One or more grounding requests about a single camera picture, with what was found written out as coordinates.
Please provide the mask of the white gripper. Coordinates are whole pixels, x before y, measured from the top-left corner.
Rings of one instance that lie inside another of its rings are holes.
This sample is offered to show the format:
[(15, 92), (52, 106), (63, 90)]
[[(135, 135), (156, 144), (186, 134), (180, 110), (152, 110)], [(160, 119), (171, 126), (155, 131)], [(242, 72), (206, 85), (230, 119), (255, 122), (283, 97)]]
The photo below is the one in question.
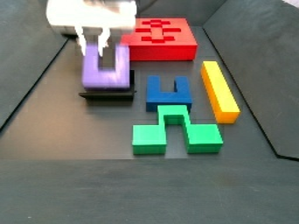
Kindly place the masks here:
[(51, 28), (60, 34), (78, 34), (82, 54), (87, 40), (83, 28), (98, 36), (98, 53), (103, 56), (111, 32), (131, 32), (136, 26), (135, 0), (48, 0), (46, 16)]

